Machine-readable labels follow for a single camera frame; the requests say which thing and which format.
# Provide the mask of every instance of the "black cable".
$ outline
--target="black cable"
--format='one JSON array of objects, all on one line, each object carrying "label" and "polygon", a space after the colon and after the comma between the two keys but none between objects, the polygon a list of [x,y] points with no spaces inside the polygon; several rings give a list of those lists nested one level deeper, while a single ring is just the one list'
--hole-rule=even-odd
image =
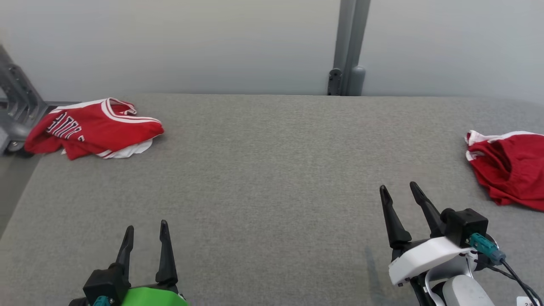
[{"label": "black cable", "polygon": [[[536,301],[535,301],[534,297],[531,295],[531,293],[527,289],[528,286],[524,282],[521,281],[519,276],[517,276],[516,272],[514,272],[514,270],[512,270],[512,268],[506,263],[506,260],[504,260],[504,258],[501,258],[500,263],[503,264],[503,266],[508,270],[508,272],[510,272],[510,274],[512,274],[512,276],[516,279],[517,283],[521,286],[521,289],[523,289],[523,291],[525,291],[525,294],[529,297],[529,299],[531,300],[531,303],[533,303],[533,305],[544,306],[544,305],[542,305],[542,303],[536,304]],[[537,297],[539,302],[541,301],[540,297],[538,297],[538,295],[535,295],[535,297]]]},{"label": "black cable", "polygon": [[[481,261],[481,260],[477,260],[477,259],[476,259],[474,262],[476,262],[476,263],[478,263],[478,264],[482,264],[482,265],[484,265],[486,268],[488,268],[488,269],[490,269],[490,270],[492,270],[492,271],[499,272],[500,274],[502,274],[502,275],[508,277],[509,279],[516,280],[516,278],[513,277],[510,273],[507,273],[507,272],[502,271],[501,269],[495,268],[495,267],[493,267],[492,265],[486,263],[485,261]],[[527,289],[531,292],[531,294],[539,301],[539,303],[540,303],[539,305],[544,305],[544,304],[542,304],[541,298],[539,297],[538,294],[536,294],[536,292],[533,290],[533,288],[531,288],[531,287],[530,287],[529,285],[527,285],[526,283],[523,283],[523,285],[524,285],[525,287],[527,287]]]}]

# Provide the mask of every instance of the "gray table surface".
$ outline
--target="gray table surface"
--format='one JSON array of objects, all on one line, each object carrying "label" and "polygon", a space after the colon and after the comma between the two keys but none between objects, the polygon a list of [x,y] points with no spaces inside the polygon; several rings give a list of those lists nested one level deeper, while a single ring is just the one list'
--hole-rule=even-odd
[{"label": "gray table surface", "polygon": [[[125,160],[44,156],[0,241],[1,305],[67,305],[135,227],[133,285],[153,283],[170,224],[192,305],[416,305],[388,278],[379,186],[428,237],[409,182],[441,211],[471,207],[522,279],[544,295],[543,214],[497,206],[463,137],[544,133],[544,107],[458,97],[145,94],[118,97],[165,134]],[[496,305],[518,285],[476,273]]]}]

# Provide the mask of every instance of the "red garment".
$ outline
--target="red garment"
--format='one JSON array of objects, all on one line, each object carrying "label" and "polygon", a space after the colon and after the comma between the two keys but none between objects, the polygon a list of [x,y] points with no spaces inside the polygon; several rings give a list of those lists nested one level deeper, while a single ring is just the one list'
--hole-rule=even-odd
[{"label": "red garment", "polygon": [[[125,148],[139,153],[164,130],[159,120],[135,115],[133,104],[114,98],[57,107],[32,129],[24,148],[50,153],[64,147],[71,160],[88,154],[120,157]],[[140,149],[131,147],[138,144]]]},{"label": "red garment", "polygon": [[544,211],[544,135],[470,131],[466,141],[476,178],[497,205],[520,203]]}]

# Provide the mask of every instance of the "label with number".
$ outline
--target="label with number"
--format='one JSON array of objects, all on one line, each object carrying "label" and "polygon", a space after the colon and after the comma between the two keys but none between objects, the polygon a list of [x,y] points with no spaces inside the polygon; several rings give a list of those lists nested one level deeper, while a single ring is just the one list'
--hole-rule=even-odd
[{"label": "label with number", "polygon": [[526,296],[518,296],[516,299],[516,306],[540,306],[538,302],[536,305],[531,302],[531,300]]}]

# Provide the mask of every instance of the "white wall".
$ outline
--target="white wall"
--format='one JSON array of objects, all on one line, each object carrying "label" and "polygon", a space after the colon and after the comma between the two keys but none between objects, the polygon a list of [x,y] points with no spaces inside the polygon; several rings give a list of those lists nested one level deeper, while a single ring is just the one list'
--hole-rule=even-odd
[{"label": "white wall", "polygon": [[542,0],[372,0],[364,95],[544,103]]},{"label": "white wall", "polygon": [[45,100],[326,93],[340,0],[2,0],[0,41]]}]

